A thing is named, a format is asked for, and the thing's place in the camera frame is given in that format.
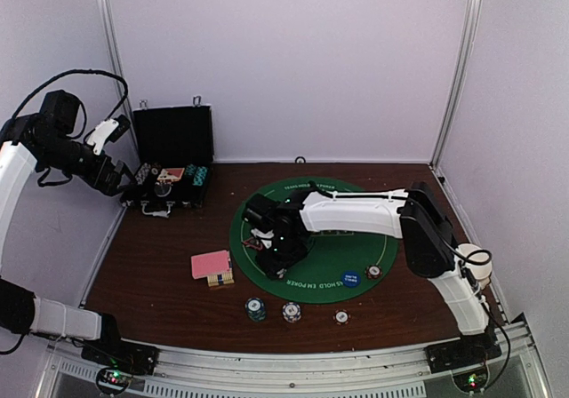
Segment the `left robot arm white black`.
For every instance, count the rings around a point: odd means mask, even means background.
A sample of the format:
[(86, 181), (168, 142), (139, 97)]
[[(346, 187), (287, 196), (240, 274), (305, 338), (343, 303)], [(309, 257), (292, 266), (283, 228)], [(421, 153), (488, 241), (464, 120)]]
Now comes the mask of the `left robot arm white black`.
[[(133, 188), (134, 175), (123, 162), (114, 163), (104, 151), (130, 128), (127, 115), (115, 109), (91, 131), (76, 128), (76, 118), (86, 112), (84, 103), (64, 90), (47, 91), (49, 85), (76, 74), (64, 71), (34, 89), (1, 128), (1, 236), (6, 237), (28, 178), (37, 173), (40, 187), (51, 171), (63, 175), (61, 185), (80, 178), (90, 188), (114, 197)], [(23, 114), (23, 108), (39, 93), (46, 92), (38, 112)], [(24, 338), (28, 334), (68, 338), (92, 346), (109, 366), (122, 364), (128, 356), (116, 318), (111, 314), (72, 307), (40, 298), (6, 279), (1, 281), (1, 326)]]

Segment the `brown orange chip stack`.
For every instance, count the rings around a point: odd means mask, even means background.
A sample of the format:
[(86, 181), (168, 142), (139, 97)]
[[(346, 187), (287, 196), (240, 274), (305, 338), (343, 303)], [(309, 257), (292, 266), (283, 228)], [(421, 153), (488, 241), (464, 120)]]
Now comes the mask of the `brown orange chip stack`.
[(345, 310), (336, 310), (333, 319), (336, 324), (345, 325), (350, 321), (350, 314)]

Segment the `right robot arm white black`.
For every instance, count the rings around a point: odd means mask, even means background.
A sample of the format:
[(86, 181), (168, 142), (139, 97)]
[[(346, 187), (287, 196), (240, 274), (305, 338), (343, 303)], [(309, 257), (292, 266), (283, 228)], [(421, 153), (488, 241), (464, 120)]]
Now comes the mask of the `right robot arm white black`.
[(490, 251), (458, 243), (453, 225), (424, 182), (379, 193), (326, 191), (315, 182), (293, 190), (283, 201), (254, 195), (242, 218), (261, 248), (256, 260), (271, 279), (304, 259), (316, 232), (341, 231), (386, 235), (403, 242), (406, 265), (430, 281), (457, 322), (456, 356), (474, 363), (496, 347), (498, 323), (483, 294), (490, 282)]

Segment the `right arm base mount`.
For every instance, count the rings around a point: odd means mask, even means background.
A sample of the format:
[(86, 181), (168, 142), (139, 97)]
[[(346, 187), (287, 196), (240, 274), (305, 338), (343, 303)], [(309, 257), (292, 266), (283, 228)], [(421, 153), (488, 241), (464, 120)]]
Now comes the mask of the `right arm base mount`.
[(454, 386), (466, 394), (482, 393), (491, 383), (488, 363), (502, 355), (499, 345), (469, 345), (460, 340), (427, 346), (432, 374), (449, 371)]

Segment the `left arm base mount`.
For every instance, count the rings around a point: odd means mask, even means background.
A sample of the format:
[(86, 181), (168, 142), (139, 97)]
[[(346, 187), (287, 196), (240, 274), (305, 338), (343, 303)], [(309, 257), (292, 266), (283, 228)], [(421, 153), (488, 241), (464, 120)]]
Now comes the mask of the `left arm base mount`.
[(159, 350), (155, 346), (121, 341), (117, 347), (103, 346), (100, 342), (82, 341), (74, 343), (81, 349), (81, 357), (100, 365), (94, 383), (107, 396), (124, 393), (132, 384), (144, 376), (153, 375)]

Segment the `blue tan chip stack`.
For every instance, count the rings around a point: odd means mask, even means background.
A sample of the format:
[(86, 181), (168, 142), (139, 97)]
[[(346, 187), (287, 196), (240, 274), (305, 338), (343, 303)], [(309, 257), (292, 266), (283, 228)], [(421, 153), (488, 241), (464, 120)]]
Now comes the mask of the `blue tan chip stack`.
[(282, 316), (286, 322), (298, 322), (301, 319), (301, 306), (296, 302), (286, 302), (282, 306)]

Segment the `triangular black red dealer button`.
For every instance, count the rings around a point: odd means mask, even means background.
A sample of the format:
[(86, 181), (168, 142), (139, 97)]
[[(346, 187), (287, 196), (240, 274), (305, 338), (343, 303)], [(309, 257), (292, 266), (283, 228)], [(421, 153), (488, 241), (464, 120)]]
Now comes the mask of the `triangular black red dealer button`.
[(263, 250), (262, 242), (260, 240), (258, 240), (257, 238), (254, 238), (254, 237), (250, 237), (246, 240), (243, 240), (242, 245), (245, 248), (253, 249), (255, 251), (262, 251)]

